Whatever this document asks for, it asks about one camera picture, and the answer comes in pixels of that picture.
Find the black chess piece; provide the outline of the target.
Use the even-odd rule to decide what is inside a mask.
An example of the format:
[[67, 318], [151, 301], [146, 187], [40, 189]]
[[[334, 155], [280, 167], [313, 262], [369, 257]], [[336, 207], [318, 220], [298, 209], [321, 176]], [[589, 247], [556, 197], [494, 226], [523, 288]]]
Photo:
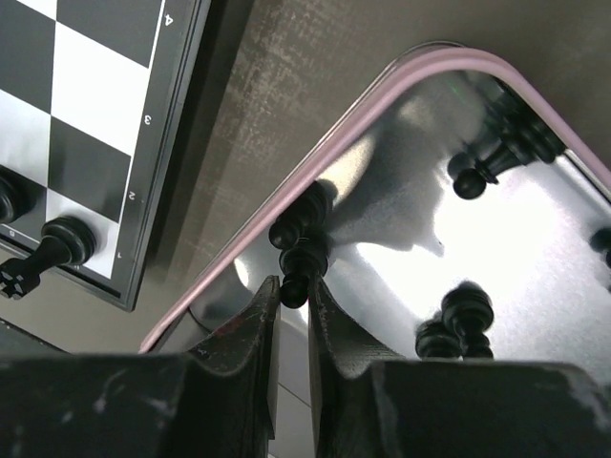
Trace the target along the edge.
[[40, 285], [41, 274], [57, 266], [80, 266], [95, 253], [94, 230], [82, 219], [62, 216], [47, 221], [38, 247], [24, 259], [1, 264], [1, 295], [20, 300]]
[[16, 221], [28, 214], [34, 204], [30, 182], [14, 171], [1, 167], [1, 222]]

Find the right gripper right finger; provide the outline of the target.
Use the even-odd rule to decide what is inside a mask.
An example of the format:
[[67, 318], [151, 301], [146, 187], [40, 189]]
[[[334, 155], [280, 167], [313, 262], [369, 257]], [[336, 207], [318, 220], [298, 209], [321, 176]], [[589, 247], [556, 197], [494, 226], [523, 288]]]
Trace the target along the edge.
[[319, 457], [606, 457], [610, 401], [572, 364], [408, 360], [309, 285]]

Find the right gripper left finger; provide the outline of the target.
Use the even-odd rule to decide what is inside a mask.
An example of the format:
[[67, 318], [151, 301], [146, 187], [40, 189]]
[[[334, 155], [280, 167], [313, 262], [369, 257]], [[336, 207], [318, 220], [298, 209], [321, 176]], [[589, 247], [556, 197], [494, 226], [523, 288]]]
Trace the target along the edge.
[[190, 349], [1, 362], [5, 457], [264, 457], [275, 434], [280, 285]]

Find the black pawn second row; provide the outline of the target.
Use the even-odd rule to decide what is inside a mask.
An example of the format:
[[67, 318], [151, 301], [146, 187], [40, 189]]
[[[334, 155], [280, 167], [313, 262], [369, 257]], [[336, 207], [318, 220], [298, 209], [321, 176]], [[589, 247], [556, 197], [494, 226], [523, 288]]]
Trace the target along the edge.
[[284, 278], [280, 296], [284, 306], [298, 309], [306, 303], [309, 282], [313, 276], [327, 272], [328, 257], [327, 239], [316, 233], [299, 238], [294, 246], [282, 251], [279, 265]]

